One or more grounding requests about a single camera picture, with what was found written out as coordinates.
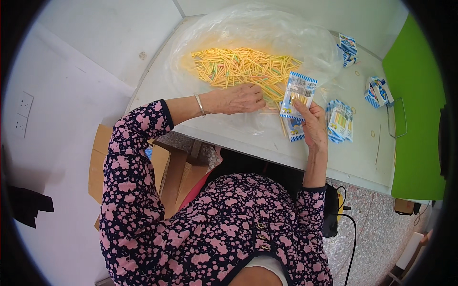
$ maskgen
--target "woman's right hand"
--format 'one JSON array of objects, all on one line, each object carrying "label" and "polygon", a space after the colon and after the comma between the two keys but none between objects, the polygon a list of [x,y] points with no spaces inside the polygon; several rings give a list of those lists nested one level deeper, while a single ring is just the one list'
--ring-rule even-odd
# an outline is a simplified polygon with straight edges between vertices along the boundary
[{"label": "woman's right hand", "polygon": [[327,153],[326,113],[324,109],[314,101],[312,101],[310,109],[299,100],[295,100],[293,104],[305,118],[302,128],[304,129],[305,142],[309,146],[309,150]]},{"label": "woman's right hand", "polygon": [[205,113],[235,114],[253,112],[266,106],[262,89],[252,83],[215,89],[199,95]]}]

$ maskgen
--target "white undershirt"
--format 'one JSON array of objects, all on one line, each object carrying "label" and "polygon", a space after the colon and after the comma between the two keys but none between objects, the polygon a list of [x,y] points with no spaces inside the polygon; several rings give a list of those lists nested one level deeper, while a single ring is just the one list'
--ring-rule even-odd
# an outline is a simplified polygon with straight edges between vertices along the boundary
[{"label": "white undershirt", "polygon": [[286,281],[285,274],[283,272],[282,266],[278,260],[267,255],[261,255],[253,258],[244,268],[259,266],[264,267],[267,270],[272,271],[276,276],[278,276],[283,284],[283,286],[288,286]]}]

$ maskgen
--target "electrical outlet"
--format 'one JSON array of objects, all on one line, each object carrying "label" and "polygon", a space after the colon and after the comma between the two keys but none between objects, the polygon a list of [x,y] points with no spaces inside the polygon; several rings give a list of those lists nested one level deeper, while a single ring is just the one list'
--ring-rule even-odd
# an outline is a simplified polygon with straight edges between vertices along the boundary
[{"label": "electrical outlet", "polygon": [[19,104],[17,106],[16,112],[20,115],[28,118],[30,107],[32,106],[33,96],[26,92],[22,92],[19,97]]},{"label": "electrical outlet", "polygon": [[21,138],[26,136],[27,120],[27,117],[24,117],[19,113],[16,113],[14,117],[13,130],[14,133]]}]

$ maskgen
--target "green board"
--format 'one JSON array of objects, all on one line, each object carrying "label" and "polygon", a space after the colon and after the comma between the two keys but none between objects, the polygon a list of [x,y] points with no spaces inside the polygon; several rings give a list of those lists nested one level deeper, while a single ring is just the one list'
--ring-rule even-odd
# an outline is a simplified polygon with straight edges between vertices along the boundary
[{"label": "green board", "polygon": [[[402,97],[407,135],[396,139],[396,167],[391,195],[401,199],[441,200],[438,132],[445,104],[442,78],[434,55],[415,19],[409,15],[382,61],[393,98]],[[396,133],[405,132],[402,103],[394,106]]]}]

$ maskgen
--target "white table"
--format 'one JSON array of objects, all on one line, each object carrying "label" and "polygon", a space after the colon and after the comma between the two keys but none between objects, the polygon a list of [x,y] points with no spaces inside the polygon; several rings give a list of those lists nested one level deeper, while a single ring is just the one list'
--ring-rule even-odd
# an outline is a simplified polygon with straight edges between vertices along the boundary
[{"label": "white table", "polygon": [[[201,16],[183,19],[164,43],[137,87],[127,112],[158,99],[179,97],[167,83],[164,67],[170,47],[178,34],[194,24]],[[336,145],[329,142],[326,176],[355,186],[391,194],[394,176],[395,139],[388,133],[385,107],[374,109],[363,97],[369,76],[385,77],[382,62],[363,49],[358,50],[359,63],[342,69],[336,82],[344,88],[340,97],[356,110],[353,143]],[[324,103],[316,93],[317,103]],[[307,147],[303,140],[289,142],[284,137],[280,121],[266,115],[269,126],[262,135],[239,132],[221,123],[221,116],[210,114],[176,126],[174,131],[204,142],[243,152],[267,161],[305,170]]]}]

